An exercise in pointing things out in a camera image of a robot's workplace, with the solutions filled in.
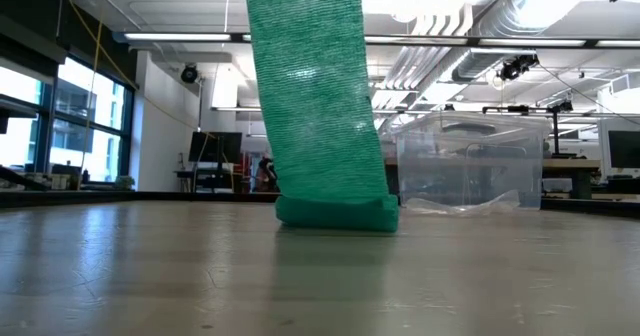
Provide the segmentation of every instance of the black frame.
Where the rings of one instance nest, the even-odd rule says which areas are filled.
[[[70,59],[80,63],[81,65],[91,67],[79,58],[69,56]],[[122,84],[121,81],[110,77],[107,74],[100,75],[110,79],[114,83],[124,88],[124,103],[122,112],[122,129],[118,130],[109,126],[104,126],[93,121],[89,121],[89,128],[92,130],[102,131],[111,135],[120,137],[120,147],[118,152],[118,175],[128,175],[130,166],[130,150],[131,150],[131,130],[133,127],[133,102],[134,90]],[[27,101],[19,100],[8,96],[12,102],[18,103],[26,108],[35,111],[38,114],[38,130],[36,136],[36,145],[34,153],[34,171],[46,173],[49,169],[49,158],[51,155],[51,145],[53,142],[53,123],[56,119],[68,122],[70,124],[86,127],[87,120],[82,117],[66,114],[55,110],[56,91],[58,89],[58,76],[53,79],[53,84],[40,81],[42,84],[40,104],[33,104]]]

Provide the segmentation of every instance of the green mesh tube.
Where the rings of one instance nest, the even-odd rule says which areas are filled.
[[[247,0],[285,224],[395,231],[369,100],[361,0]]]

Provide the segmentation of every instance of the ceiling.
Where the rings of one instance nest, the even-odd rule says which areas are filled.
[[[100,15],[101,0],[73,0],[94,16]],[[245,0],[110,0],[104,21],[114,31],[180,31],[180,32],[248,32],[248,16]],[[491,0],[474,0],[474,14]],[[401,23],[391,15],[374,14],[365,7],[365,32],[368,34],[403,34],[414,24]],[[640,14],[640,0],[585,0],[579,3],[562,20],[546,30],[543,36],[607,36],[636,37],[640,23],[629,22]],[[162,65],[166,70],[181,70],[188,55],[193,53],[227,52],[247,79],[247,90],[239,95],[241,106],[258,105],[255,87],[255,70],[250,45],[240,44],[163,44]],[[384,78],[398,58],[400,47],[368,46],[367,67],[372,79]],[[538,53],[543,66],[550,68],[565,82],[589,95],[602,86],[603,79],[622,75],[618,69],[640,68],[640,52],[637,51],[556,51]],[[201,63],[200,68],[215,67],[215,63]],[[579,68],[584,68],[582,77]],[[542,69],[534,69],[518,82],[499,91],[490,85],[474,85],[461,94],[468,103],[527,103],[533,104],[567,86]],[[593,104],[581,97],[574,98],[577,108],[590,109]]]

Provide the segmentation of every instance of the floor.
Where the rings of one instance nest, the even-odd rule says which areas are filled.
[[[0,211],[0,335],[640,334],[640,223],[405,212],[393,237],[273,205]]]

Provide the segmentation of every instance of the clear plastic bin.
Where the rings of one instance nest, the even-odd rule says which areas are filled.
[[[540,208],[545,119],[442,112],[391,131],[401,200],[480,205],[517,191],[520,207]]]

